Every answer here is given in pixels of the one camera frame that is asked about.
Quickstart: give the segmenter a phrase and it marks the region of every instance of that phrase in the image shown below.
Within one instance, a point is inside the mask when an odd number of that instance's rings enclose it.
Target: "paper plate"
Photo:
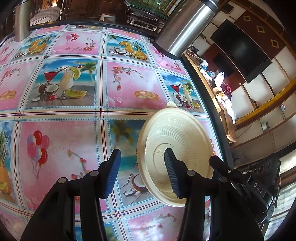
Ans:
[[[162,203],[185,206],[186,199],[173,193],[164,163],[164,151],[172,148],[176,158],[188,169],[212,178],[209,158],[212,144],[201,124],[185,110],[165,108],[143,125],[137,144],[137,162],[141,178],[149,192]]]

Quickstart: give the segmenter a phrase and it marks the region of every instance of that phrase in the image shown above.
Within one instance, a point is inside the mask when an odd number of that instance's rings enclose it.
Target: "television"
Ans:
[[[210,37],[250,83],[272,62],[263,50],[239,27],[225,20]]]

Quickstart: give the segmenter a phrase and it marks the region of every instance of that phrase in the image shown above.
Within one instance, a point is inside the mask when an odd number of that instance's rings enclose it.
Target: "wooden counter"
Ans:
[[[188,55],[185,53],[186,58],[189,60],[189,62],[192,64],[194,67],[195,71],[197,72],[198,76],[200,77],[201,81],[205,85],[213,103],[214,106],[216,107],[216,110],[220,116],[220,120],[222,121],[225,135],[227,136],[228,143],[236,142],[236,136],[235,136],[235,127],[232,121],[231,116],[227,113],[227,111],[223,108],[222,104],[220,104],[217,99],[216,99],[216,92],[212,89],[204,75],[199,71],[198,67],[199,62],[195,57]]]

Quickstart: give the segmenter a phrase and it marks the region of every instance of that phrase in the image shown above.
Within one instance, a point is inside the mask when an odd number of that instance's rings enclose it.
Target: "red cloth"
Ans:
[[[231,95],[231,87],[230,87],[230,85],[223,82],[220,87],[222,88],[224,94],[228,97],[228,99],[231,100],[232,95]]]

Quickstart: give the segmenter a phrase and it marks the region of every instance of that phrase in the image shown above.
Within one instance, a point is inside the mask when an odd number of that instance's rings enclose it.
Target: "white wall panel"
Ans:
[[[234,144],[238,145],[240,143],[244,143],[248,140],[251,140],[261,135],[262,133],[263,133],[263,130],[261,128],[261,123],[259,120],[256,120],[251,124],[251,126],[246,126],[235,132],[237,141]]]
[[[202,32],[202,34],[207,38],[207,41],[209,41],[210,44],[213,44],[213,40],[210,39],[210,37],[212,36],[212,34],[217,30],[217,27],[210,23],[205,30]]]
[[[285,73],[274,59],[272,60],[272,64],[268,66],[262,73],[271,85],[275,94],[278,94],[290,83]]]
[[[287,72],[289,79],[293,80],[296,77],[296,59],[287,46],[278,53],[276,59]]]
[[[261,158],[267,157],[268,155],[276,151],[272,132],[266,133],[266,135],[263,135],[247,144],[231,149],[231,152],[238,151],[245,154],[244,163],[240,163],[240,165],[248,164],[253,161],[260,160]]]
[[[228,4],[234,7],[234,9],[231,11],[229,15],[233,17],[235,20],[237,20],[246,11],[244,8],[242,8],[239,5],[236,5],[231,1],[229,1]]]
[[[205,39],[203,39],[201,36],[198,36],[198,38],[193,42],[193,46],[199,49],[199,51],[198,51],[199,56],[203,55],[203,53],[209,47],[211,47],[211,45]]]
[[[265,116],[263,116],[262,118],[260,118],[260,122],[262,124],[268,122],[270,129],[280,124],[283,120],[283,113],[278,107],[266,114]]]
[[[296,140],[296,115],[273,130],[276,150],[281,150]]]
[[[288,118],[296,112],[296,94],[292,94],[283,104],[286,108],[284,115]]]
[[[256,100],[259,106],[273,98],[273,94],[261,75],[258,75],[250,83],[244,83],[244,87],[251,99]]]
[[[236,114],[236,118],[241,118],[254,110],[248,96],[242,87],[237,88],[232,93],[232,108]]]

